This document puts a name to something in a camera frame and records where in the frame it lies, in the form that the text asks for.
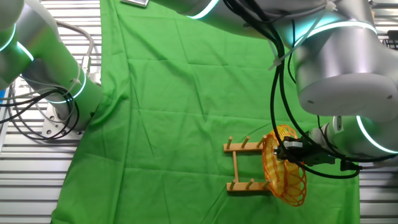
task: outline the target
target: robotic arm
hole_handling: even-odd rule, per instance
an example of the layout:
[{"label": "robotic arm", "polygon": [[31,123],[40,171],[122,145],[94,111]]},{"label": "robotic arm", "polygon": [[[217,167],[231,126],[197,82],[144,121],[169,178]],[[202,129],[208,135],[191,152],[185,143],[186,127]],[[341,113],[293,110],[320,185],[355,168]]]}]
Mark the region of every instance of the robotic arm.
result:
[{"label": "robotic arm", "polygon": [[[68,126],[77,121],[74,129],[84,130],[100,103],[101,87],[87,77],[87,68],[83,69],[67,50],[53,17],[37,0],[0,0],[0,14],[0,89],[20,74],[40,94],[50,87],[63,88],[79,111],[73,110]],[[46,100],[60,120],[69,117],[61,94],[51,94]]]},{"label": "robotic arm", "polygon": [[[229,1],[154,1],[228,32],[264,38],[247,19],[230,10]],[[301,107],[312,114],[332,116],[329,123],[305,133],[318,146],[306,138],[285,139],[286,149],[308,165],[334,163],[338,155],[358,162],[397,155],[398,52],[380,43],[368,1],[333,1],[336,10],[325,0],[256,2],[283,44],[294,52]],[[262,20],[247,1],[235,3]],[[274,65],[282,59],[277,57]],[[286,159],[282,150],[277,156]]]},{"label": "robotic arm", "polygon": [[[297,160],[308,165],[333,163],[340,157],[375,162],[398,154],[394,136],[398,127],[398,52],[378,40],[367,0],[257,0],[269,21],[258,16],[248,0],[154,1],[238,35],[264,38],[258,26],[270,32],[266,24],[272,24],[290,49],[286,55],[275,56],[274,67],[294,52],[301,107],[332,117],[322,127],[303,132],[298,140],[283,139],[281,145]],[[231,1],[247,14],[231,10]],[[251,24],[248,17],[263,23]],[[36,0],[12,4],[0,0],[0,22],[0,88],[7,88],[19,74],[36,91],[62,86],[70,90],[80,110],[76,128],[85,129],[100,102],[101,87],[86,78],[62,44],[52,16]],[[46,99],[59,118],[68,116],[61,95]],[[76,120],[76,112],[71,119]],[[283,150],[277,156],[288,159]]]}]

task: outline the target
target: led light ring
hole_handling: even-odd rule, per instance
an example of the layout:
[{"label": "led light ring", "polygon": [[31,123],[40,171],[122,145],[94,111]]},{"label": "led light ring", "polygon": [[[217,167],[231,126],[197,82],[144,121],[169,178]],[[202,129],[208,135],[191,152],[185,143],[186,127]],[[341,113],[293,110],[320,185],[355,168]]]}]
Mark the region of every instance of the led light ring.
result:
[{"label": "led light ring", "polygon": [[[80,88],[80,90],[73,96],[73,99],[75,99],[78,95],[80,95],[80,93],[83,91],[83,89],[85,88],[85,86],[86,86],[86,75],[83,75],[84,77],[85,77],[85,79],[84,79],[84,81],[83,81],[83,84],[82,84],[82,86],[81,86],[81,88]],[[64,101],[57,101],[57,102],[52,102],[52,101],[50,101],[50,100],[48,100],[48,102],[49,103],[66,103],[67,101],[66,100],[64,100]]]},{"label": "led light ring", "polygon": [[206,8],[204,8],[204,10],[202,10],[202,12],[199,12],[195,16],[188,16],[188,17],[191,19],[203,18],[205,15],[209,14],[209,12],[217,5],[218,1],[219,0],[211,0],[210,3],[206,6]]},{"label": "led light ring", "polygon": [[23,51],[25,52],[25,54],[30,58],[30,60],[33,62],[34,58],[33,55],[20,43],[17,42],[17,46]]},{"label": "led light ring", "polygon": [[369,135],[369,133],[366,131],[365,127],[363,126],[362,120],[360,116],[356,117],[356,120],[358,122],[358,126],[361,129],[363,135],[366,137],[366,139],[372,143],[373,146],[376,146],[378,149],[383,150],[384,152],[392,153],[392,154],[398,154],[398,152],[392,151],[390,149],[386,149],[385,147],[382,147],[379,143],[377,143],[373,138]]},{"label": "led light ring", "polygon": [[6,44],[4,44],[2,47],[0,47],[0,52],[1,52],[2,50],[4,50],[4,49],[11,43],[11,41],[13,40],[13,38],[14,38],[14,36],[15,36],[16,30],[17,30],[17,25],[14,24],[14,30],[12,31],[11,37],[10,37],[10,39],[6,42]]},{"label": "led light ring", "polygon": [[[359,21],[343,21],[343,22],[334,22],[331,24],[327,24],[321,27],[317,27],[315,28],[313,31],[311,31],[310,35],[308,35],[307,38],[320,33],[322,31],[328,30],[328,29],[334,29],[334,28],[339,28],[339,27],[361,27],[361,28],[365,28],[365,29],[370,29],[371,31],[373,31],[375,34],[377,34],[377,30],[376,28],[374,28],[371,24],[367,24],[365,22],[359,22]],[[303,36],[301,36],[296,43],[299,43],[300,40],[303,38]]]}]

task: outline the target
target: metal grating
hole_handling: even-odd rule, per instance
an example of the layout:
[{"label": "metal grating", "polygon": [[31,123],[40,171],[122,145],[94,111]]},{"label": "metal grating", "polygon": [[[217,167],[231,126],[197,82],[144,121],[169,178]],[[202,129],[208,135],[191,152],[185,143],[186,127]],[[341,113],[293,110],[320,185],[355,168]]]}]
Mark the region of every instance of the metal grating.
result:
[{"label": "metal grating", "polygon": [[[376,26],[380,38],[386,38],[388,30],[398,30],[398,5],[379,4]],[[54,18],[87,30],[95,40],[91,78],[99,81],[101,71],[101,19],[100,2],[46,1],[42,4]],[[80,34],[59,28],[69,51],[78,62],[88,48],[88,41]],[[19,80],[17,93],[26,93],[27,85]],[[40,103],[45,110],[46,102]],[[44,119],[36,108],[23,114],[34,130],[41,131]],[[19,134],[10,124],[0,153],[0,223],[50,223],[68,166],[78,141],[68,144],[35,142]],[[360,175],[361,223],[398,223],[398,168],[367,170]]]}]

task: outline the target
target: orange wire basket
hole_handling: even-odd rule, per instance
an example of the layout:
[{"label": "orange wire basket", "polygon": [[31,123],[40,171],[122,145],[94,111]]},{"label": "orange wire basket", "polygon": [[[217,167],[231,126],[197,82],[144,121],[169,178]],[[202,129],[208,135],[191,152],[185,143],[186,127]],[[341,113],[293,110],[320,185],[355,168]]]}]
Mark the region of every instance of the orange wire basket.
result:
[{"label": "orange wire basket", "polygon": [[[297,139],[296,132],[288,125],[279,125],[277,129],[281,139],[285,136]],[[271,131],[262,148],[262,166],[266,180],[270,181],[269,190],[283,202],[295,207],[301,206],[307,194],[305,170],[289,161],[277,160],[274,148],[278,145],[275,132]]]}]

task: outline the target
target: white cable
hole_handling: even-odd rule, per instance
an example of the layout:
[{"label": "white cable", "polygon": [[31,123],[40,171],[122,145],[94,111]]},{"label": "white cable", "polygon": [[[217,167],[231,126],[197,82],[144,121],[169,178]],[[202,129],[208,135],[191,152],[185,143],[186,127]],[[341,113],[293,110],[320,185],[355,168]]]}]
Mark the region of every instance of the white cable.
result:
[{"label": "white cable", "polygon": [[269,47],[272,50],[272,53],[274,54],[274,57],[277,58],[278,54],[276,53],[275,45],[269,39],[268,39],[268,44],[269,44]]},{"label": "white cable", "polygon": [[66,90],[67,92],[64,93],[62,96],[66,96],[66,95],[68,95],[68,94],[72,91],[72,89],[73,89],[73,87],[75,87],[76,83],[81,84],[81,82],[80,82],[80,80],[79,80],[79,78],[80,78],[80,73],[81,73],[81,72],[80,72],[81,68],[80,68],[80,65],[79,65],[79,63],[78,63],[77,61],[76,61],[76,64],[77,64],[77,67],[78,67],[77,77],[74,78],[74,79],[72,80],[72,81],[73,81],[73,84],[72,84],[72,86],[69,88],[69,90],[66,89],[64,86],[61,86],[61,85],[37,82],[37,81],[31,80],[31,79],[25,78],[25,77],[23,77],[22,75],[19,75],[19,76],[20,76],[21,78],[23,78],[24,80],[30,81],[30,82],[32,82],[32,83],[41,84],[41,85],[47,85],[47,86],[52,86],[52,87],[57,87],[57,88],[63,88],[63,89]]},{"label": "white cable", "polygon": [[88,42],[90,43],[89,46],[88,46],[88,50],[87,50],[87,53],[86,53],[85,56],[90,56],[91,55],[91,52],[93,51],[93,48],[94,48],[94,39],[89,33],[87,33],[87,31],[85,31],[82,28],[79,28],[77,26],[68,24],[66,22],[57,21],[57,20],[55,22],[57,23],[58,26],[63,26],[65,28],[67,28],[67,29],[70,29],[70,30],[73,30],[75,32],[79,32],[79,33],[83,34],[88,39]]},{"label": "white cable", "polygon": [[35,93],[40,93],[41,91],[51,91],[51,90],[54,90],[54,88],[44,88],[44,89],[41,89],[41,90],[37,90],[37,91],[30,92],[30,93],[22,94],[22,95],[19,95],[19,96],[0,98],[0,100],[2,100],[2,101],[15,100],[15,99],[20,99],[20,98],[25,98],[25,96],[33,95]]},{"label": "white cable", "polygon": [[323,16],[327,12],[331,12],[331,11],[337,11],[336,4],[333,3],[332,1],[327,1],[326,5],[325,5],[325,10],[323,10],[321,16],[318,17],[318,19],[315,20],[315,22],[309,28],[307,33],[305,33],[305,35],[300,39],[300,41],[297,44],[295,44],[294,47],[289,52],[287,52],[281,58],[275,58],[274,63],[272,64],[272,66],[268,70],[271,71],[272,69],[274,69],[274,67],[279,66],[282,63],[283,60],[285,60],[289,55],[291,55],[295,50],[297,50],[298,47],[300,47],[304,43],[304,41],[307,39],[307,37],[310,35],[310,33],[316,28],[318,23],[322,20]]}]

